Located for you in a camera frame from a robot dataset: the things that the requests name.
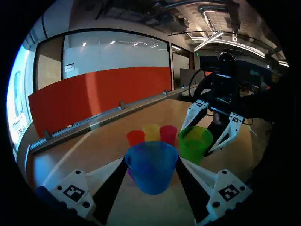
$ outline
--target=green plastic cup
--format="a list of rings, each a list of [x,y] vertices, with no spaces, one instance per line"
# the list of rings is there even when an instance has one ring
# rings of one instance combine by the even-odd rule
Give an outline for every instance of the green plastic cup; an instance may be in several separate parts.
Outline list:
[[[200,126],[183,129],[179,134],[181,156],[194,164],[200,164],[206,149],[212,144],[213,136],[209,130]]]

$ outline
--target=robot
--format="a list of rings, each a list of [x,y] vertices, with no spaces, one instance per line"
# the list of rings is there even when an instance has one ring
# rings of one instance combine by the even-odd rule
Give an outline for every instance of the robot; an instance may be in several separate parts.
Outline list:
[[[243,108],[239,106],[236,94],[236,60],[230,54],[222,53],[219,62],[219,70],[198,85],[193,97],[196,100],[188,108],[181,129],[196,125],[207,109],[228,117],[226,129],[207,150],[208,154],[232,142],[244,121]],[[200,95],[206,83],[211,91]],[[36,194],[55,208],[100,225],[106,224],[127,168],[123,156],[89,173],[75,169],[50,191],[40,186]],[[227,169],[214,173],[179,156],[176,170],[198,226],[221,218],[252,193]]]

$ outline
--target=blue plastic cup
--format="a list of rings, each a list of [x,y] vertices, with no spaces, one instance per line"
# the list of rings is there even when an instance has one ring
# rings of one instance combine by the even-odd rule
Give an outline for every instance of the blue plastic cup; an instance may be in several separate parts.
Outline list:
[[[168,188],[177,159],[178,151],[161,141],[136,144],[125,155],[137,186],[149,195],[160,194]]]

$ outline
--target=ceiling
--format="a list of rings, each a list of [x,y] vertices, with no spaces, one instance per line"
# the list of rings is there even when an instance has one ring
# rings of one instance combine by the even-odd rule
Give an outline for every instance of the ceiling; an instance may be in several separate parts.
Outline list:
[[[222,36],[199,51],[227,51],[275,66],[285,61],[277,38],[245,0],[75,0],[70,25],[81,20],[80,15],[95,21],[113,17],[145,24],[168,35],[183,36],[192,48],[223,30]],[[243,45],[260,51],[261,56]]]

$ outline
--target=table surface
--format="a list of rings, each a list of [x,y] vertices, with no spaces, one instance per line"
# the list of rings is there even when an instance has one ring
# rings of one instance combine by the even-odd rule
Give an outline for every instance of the table surface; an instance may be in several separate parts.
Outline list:
[[[179,131],[190,105],[189,102],[167,99],[35,155],[36,186],[52,189],[74,169],[88,173],[122,157],[129,148],[126,134],[140,130],[146,124],[174,125]],[[198,126],[208,127],[212,119],[212,116],[206,116]],[[179,150],[178,141],[175,147]],[[234,142],[204,158],[200,165],[213,172],[226,168],[246,180],[253,169],[249,127],[242,125]],[[177,172],[174,171],[170,186],[160,195],[143,193],[126,174],[108,218],[108,226],[121,223],[194,225]]]

